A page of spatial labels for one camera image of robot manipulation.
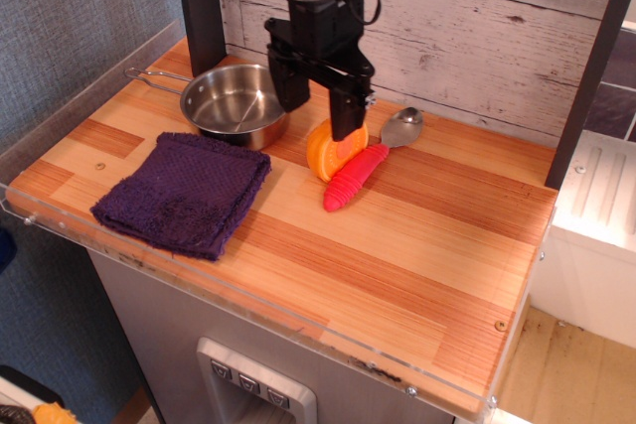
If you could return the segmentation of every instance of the white wooden wall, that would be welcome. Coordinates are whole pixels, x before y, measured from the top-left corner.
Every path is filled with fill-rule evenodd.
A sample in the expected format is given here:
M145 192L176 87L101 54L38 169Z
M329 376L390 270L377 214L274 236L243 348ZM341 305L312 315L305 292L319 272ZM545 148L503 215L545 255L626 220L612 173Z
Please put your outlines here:
M360 47L378 97L555 146L607 1L383 0ZM263 25L286 2L222 9L229 53L266 65Z

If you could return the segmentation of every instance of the black frame post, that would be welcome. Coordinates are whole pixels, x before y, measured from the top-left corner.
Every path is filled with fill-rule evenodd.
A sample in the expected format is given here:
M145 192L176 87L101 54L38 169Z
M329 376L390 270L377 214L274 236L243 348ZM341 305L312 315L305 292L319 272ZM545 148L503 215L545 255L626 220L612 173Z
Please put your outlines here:
M221 0L181 0L188 35L192 75L213 68L228 53Z
M631 0L609 0L576 97L561 133L546 186L560 189Z

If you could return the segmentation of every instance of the button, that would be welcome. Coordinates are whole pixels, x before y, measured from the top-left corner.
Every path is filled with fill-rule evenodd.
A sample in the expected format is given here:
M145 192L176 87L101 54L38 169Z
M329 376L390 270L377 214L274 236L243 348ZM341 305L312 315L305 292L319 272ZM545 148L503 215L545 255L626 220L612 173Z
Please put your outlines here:
M242 387L245 391L249 391L253 394L260 394L260 385L258 384L258 381L255 381L244 374L238 375L238 381L240 382L240 387Z
M232 370L224 364L221 364L218 361L214 361L213 359L212 371L214 371L218 377L222 377L223 379L227 379L228 381L232 380Z
M269 400L272 403L278 407L282 407L283 409L289 409L289 398L287 396L279 393L278 391L274 391L269 387L267 388L267 394L269 395Z

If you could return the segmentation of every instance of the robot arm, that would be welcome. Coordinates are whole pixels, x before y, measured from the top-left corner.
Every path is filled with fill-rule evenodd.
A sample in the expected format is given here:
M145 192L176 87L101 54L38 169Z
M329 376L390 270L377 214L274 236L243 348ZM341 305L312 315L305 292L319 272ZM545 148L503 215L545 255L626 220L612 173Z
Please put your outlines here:
M309 99L309 79L329 88L333 138L360 128L373 102L375 70L360 52L364 0L287 0L289 21L269 19L265 28L269 69L280 104L292 111Z

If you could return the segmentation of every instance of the blue fabric wall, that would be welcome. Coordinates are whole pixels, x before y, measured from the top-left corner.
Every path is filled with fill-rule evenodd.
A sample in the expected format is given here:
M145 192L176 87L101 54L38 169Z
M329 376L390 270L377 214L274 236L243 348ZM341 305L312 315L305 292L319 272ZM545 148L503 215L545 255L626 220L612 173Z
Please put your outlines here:
M0 0L0 154L181 17L180 0ZM0 275L0 363L108 423L140 386L86 252L0 212L18 253Z

